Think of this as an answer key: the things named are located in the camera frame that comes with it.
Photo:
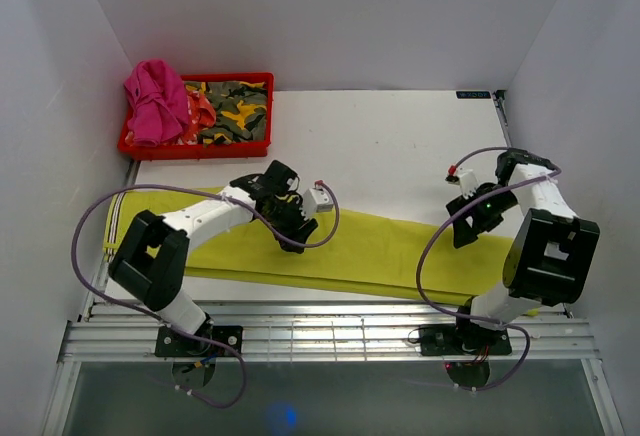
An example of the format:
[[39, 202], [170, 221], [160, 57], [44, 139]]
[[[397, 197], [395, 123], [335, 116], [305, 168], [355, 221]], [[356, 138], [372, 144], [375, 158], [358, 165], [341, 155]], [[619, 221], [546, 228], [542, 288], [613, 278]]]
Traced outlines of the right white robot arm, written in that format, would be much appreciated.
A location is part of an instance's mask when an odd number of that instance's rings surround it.
[[501, 281], [458, 310], [451, 338], [464, 353], [496, 345], [506, 336], [506, 324], [529, 310], [575, 302], [600, 236], [599, 226], [580, 218], [562, 197], [558, 166], [522, 149], [496, 151], [494, 182], [479, 183], [460, 164], [451, 166], [446, 176], [461, 191], [446, 206], [455, 248], [494, 230], [504, 212], [514, 207], [523, 215]]

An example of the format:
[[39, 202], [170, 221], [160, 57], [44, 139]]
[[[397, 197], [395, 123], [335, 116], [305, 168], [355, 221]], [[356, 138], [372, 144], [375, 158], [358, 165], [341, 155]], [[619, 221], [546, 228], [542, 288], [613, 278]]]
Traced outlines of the yellow-green trousers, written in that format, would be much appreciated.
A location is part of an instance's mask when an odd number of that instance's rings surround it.
[[341, 210], [318, 216], [317, 241], [330, 241], [302, 254], [283, 251], [259, 222], [223, 233], [195, 249], [188, 276], [291, 286], [462, 305], [502, 278], [511, 239], [482, 235], [463, 248], [453, 247], [445, 230], [431, 250], [425, 248], [436, 226]]

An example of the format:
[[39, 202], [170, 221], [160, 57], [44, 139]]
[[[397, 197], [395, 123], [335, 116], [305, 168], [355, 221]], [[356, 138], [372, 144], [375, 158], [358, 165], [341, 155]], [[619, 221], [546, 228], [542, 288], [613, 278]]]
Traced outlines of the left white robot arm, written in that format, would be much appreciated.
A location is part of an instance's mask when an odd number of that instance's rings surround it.
[[281, 236], [280, 248], [301, 254], [318, 227], [315, 215], [333, 208], [317, 185], [299, 193], [297, 173], [274, 161], [261, 174], [232, 180], [217, 198], [164, 214], [150, 210], [132, 219], [109, 264], [109, 277], [143, 307], [179, 330], [178, 344], [190, 355], [212, 343], [210, 317], [182, 289], [188, 256], [204, 243], [264, 218]]

